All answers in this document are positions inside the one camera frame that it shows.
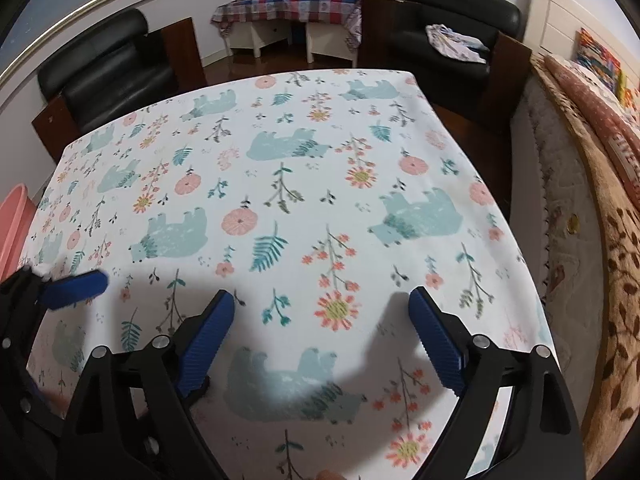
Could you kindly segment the plaid checkered tablecloth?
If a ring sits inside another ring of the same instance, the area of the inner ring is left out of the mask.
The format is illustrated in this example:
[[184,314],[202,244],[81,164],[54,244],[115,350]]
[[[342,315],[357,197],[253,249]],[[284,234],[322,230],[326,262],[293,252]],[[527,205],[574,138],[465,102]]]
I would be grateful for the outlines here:
[[349,50],[361,42],[361,0],[234,0],[218,6],[212,19],[222,34],[234,23],[287,20],[342,25]]

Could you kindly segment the white wooden headboard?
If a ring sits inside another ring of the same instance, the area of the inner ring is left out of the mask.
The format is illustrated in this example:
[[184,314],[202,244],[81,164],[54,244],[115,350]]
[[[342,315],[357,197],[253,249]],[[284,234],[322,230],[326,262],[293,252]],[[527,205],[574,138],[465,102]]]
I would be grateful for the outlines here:
[[622,63],[639,62],[639,38],[614,0],[528,0],[523,42],[567,58],[582,29]]

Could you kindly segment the pink plastic basin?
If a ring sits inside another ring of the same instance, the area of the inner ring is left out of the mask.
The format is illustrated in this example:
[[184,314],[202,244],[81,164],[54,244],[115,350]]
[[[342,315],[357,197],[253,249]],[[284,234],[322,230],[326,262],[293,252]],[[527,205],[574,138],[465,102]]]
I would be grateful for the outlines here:
[[18,268],[21,251],[35,217],[36,206],[24,183],[15,185],[0,206],[0,271],[5,280]]

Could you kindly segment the bed with brown blanket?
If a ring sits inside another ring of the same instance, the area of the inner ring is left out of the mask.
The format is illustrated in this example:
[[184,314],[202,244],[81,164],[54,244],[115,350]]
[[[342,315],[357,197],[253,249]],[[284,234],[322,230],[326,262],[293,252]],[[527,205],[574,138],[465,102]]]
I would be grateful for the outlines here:
[[530,61],[511,120],[511,228],[591,479],[639,474],[639,130],[575,62]]

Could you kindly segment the white side table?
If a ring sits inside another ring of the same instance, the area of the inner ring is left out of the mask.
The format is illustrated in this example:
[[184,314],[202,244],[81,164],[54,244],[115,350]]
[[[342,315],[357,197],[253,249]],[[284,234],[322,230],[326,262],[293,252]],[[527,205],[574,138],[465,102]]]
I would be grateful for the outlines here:
[[254,58],[260,58],[263,50],[285,44],[294,52],[303,53],[309,64],[322,56],[357,66],[358,48],[348,44],[349,32],[342,25],[288,20],[239,22],[221,36],[229,54],[250,51]]

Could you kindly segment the floral bear print tablecloth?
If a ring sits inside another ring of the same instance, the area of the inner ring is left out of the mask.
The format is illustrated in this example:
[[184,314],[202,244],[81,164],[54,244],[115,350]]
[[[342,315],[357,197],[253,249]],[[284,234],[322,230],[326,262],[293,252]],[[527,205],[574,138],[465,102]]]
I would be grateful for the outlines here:
[[177,96],[64,151],[22,259],[103,295],[48,314],[28,361],[69,399],[90,351],[235,317],[192,415],[233,479],[408,479],[456,398],[408,318],[423,287],[473,334],[551,340],[496,201],[407,73],[310,70]]

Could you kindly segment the colourful striped pillow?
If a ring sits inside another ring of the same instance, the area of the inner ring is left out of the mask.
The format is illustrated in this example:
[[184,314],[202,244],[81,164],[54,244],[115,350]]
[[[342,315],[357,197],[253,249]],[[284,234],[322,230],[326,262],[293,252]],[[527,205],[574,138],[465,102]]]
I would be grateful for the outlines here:
[[575,60],[600,79],[622,104],[623,110],[639,120],[639,90],[631,87],[620,61],[603,44],[597,42],[587,29],[578,32]]

